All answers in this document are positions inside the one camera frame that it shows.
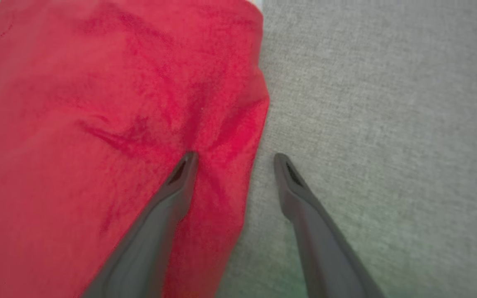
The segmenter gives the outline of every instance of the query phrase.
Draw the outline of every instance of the gray couch cushion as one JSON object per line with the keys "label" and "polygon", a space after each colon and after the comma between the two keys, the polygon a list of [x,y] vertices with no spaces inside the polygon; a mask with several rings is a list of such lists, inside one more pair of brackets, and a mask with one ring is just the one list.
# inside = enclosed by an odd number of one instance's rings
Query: gray couch cushion
{"label": "gray couch cushion", "polygon": [[271,94],[218,297],[303,297],[283,151],[387,297],[477,298],[477,1],[265,0]]}

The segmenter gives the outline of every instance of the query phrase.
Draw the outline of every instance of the red cloth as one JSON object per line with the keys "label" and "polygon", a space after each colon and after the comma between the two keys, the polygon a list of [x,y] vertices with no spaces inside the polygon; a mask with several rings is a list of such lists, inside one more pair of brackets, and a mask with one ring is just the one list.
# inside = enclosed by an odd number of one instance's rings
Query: red cloth
{"label": "red cloth", "polygon": [[187,150],[166,297],[211,297],[268,108],[243,0],[2,0],[0,297],[79,296]]}

